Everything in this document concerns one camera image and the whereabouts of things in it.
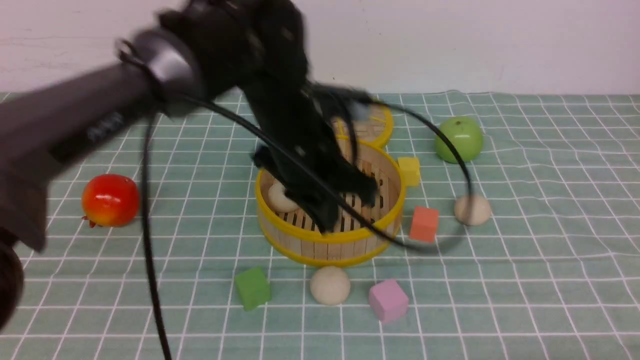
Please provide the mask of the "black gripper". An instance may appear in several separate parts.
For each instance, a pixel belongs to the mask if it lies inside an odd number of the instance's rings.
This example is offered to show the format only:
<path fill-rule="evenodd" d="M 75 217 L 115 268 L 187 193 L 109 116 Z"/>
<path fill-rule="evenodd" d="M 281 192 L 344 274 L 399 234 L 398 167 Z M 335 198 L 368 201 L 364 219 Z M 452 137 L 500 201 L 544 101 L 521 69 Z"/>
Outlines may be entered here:
<path fill-rule="evenodd" d="M 253 80 L 241 89 L 260 129 L 268 137 L 300 157 L 335 191 L 355 194 L 364 207 L 374 207 L 378 198 L 377 180 L 343 157 L 330 124 L 338 116 L 354 132 L 349 107 L 361 97 L 361 92 L 317 82 L 295 88 L 270 76 Z M 294 185 L 292 199 L 311 217 L 318 232 L 335 231 L 341 208 L 333 196 L 316 185 Z"/>

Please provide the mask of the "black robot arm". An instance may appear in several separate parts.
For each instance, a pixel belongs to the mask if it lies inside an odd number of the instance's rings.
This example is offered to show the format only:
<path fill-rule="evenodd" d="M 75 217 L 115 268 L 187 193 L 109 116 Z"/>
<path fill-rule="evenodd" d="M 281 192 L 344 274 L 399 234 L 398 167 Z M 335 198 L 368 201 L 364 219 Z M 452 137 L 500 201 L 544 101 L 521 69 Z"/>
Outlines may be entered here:
<path fill-rule="evenodd" d="M 290 0 L 190 0 L 158 15 L 117 63 L 1 105 L 1 326 L 25 275 L 16 243 L 46 246 L 50 182 L 110 139 L 158 112 L 182 117 L 240 89 L 265 142 L 253 155 L 320 232 L 338 204 L 319 185 L 368 207 L 377 182 L 343 157 L 331 120 L 350 118 L 347 91 L 308 77 L 305 26 Z"/>

